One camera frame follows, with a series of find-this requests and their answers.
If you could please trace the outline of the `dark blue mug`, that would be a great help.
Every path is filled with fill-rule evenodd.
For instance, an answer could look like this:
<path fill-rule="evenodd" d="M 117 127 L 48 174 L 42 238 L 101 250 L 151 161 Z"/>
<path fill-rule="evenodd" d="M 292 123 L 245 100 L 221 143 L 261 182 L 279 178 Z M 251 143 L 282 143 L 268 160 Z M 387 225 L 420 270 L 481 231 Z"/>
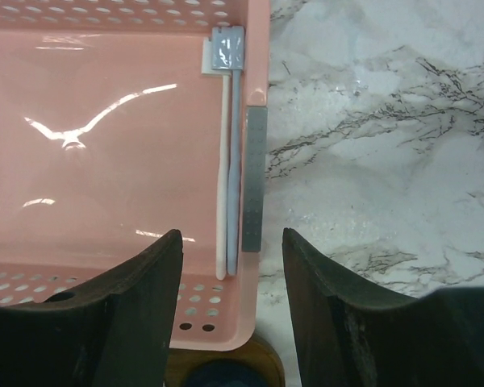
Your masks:
<path fill-rule="evenodd" d="M 234 360 L 213 360 L 198 366 L 183 383 L 185 387 L 268 387 L 255 369 Z"/>

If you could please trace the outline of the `pink plastic basket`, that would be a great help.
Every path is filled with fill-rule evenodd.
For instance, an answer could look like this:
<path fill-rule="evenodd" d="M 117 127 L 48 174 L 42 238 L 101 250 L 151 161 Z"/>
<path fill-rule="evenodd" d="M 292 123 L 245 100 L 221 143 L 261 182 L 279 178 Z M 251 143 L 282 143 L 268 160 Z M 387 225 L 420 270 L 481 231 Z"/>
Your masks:
<path fill-rule="evenodd" d="M 245 30 L 238 264 L 215 276 L 222 79 L 203 39 Z M 255 328 L 267 1 L 0 1 L 0 306 L 42 302 L 181 232 L 171 347 Z"/>

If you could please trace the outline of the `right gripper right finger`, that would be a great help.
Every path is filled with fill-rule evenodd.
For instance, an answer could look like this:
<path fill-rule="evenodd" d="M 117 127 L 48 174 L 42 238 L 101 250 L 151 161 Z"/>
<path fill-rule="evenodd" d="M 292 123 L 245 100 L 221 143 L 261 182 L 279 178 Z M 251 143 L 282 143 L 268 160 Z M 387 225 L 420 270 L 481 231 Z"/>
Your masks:
<path fill-rule="evenodd" d="M 282 255 L 305 386 L 484 386 L 484 286 L 413 298 L 286 228 Z"/>

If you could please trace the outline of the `brown wooden oval tray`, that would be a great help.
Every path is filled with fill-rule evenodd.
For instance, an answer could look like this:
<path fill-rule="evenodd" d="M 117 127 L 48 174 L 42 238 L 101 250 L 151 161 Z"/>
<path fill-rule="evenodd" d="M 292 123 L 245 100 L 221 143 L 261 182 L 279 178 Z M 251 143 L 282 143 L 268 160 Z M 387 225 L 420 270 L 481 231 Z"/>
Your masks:
<path fill-rule="evenodd" d="M 258 335 L 227 352 L 172 349 L 165 386 L 284 386 L 282 361 Z"/>

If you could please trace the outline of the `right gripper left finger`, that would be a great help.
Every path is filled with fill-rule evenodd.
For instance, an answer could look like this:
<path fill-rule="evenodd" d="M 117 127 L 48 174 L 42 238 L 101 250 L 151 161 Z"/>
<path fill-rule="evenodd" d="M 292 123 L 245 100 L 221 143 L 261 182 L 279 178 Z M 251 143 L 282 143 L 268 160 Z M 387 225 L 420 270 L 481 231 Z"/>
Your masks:
<path fill-rule="evenodd" d="M 0 306 L 0 386 L 161 386 L 182 276 L 171 230 L 43 302 Z"/>

